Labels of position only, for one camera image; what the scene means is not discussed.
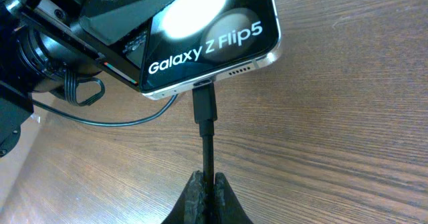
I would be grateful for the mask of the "black smartphone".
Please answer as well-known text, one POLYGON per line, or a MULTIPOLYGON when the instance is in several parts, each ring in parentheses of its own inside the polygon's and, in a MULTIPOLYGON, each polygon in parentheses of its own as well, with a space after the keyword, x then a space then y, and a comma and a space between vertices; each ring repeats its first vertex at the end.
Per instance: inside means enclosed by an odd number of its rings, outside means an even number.
POLYGON ((72 31, 102 69, 159 100, 273 64, 275 0, 86 0, 72 31))

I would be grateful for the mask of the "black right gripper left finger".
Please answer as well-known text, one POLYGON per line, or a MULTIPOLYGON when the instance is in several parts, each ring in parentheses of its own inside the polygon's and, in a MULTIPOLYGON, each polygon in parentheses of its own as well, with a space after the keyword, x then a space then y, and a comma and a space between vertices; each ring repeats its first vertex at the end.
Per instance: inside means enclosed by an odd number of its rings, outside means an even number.
POLYGON ((162 224, 203 224, 205 222, 205 184, 203 173, 195 171, 162 224))

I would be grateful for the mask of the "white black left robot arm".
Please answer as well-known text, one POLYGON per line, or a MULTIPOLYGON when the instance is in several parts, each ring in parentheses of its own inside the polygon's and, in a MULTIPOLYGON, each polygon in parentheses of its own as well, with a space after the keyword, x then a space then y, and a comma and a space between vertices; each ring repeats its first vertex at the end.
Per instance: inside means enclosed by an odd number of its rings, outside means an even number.
POLYGON ((34 93, 75 106, 105 93, 101 72, 140 87, 151 0, 1 0, 1 154, 17 145, 34 93))

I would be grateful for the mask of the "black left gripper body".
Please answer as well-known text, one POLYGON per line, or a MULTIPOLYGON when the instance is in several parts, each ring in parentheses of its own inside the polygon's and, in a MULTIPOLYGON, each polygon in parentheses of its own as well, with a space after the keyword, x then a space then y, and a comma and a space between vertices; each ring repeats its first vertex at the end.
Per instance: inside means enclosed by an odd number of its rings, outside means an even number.
POLYGON ((49 92, 101 72, 139 88, 144 0, 1 0, 1 82, 49 92))

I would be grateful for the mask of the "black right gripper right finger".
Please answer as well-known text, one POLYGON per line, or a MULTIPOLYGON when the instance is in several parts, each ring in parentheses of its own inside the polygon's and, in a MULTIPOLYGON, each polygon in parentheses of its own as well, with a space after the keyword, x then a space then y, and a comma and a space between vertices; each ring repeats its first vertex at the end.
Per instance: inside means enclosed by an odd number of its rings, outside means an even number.
POLYGON ((253 224, 223 173, 215 174, 214 220, 217 224, 253 224))

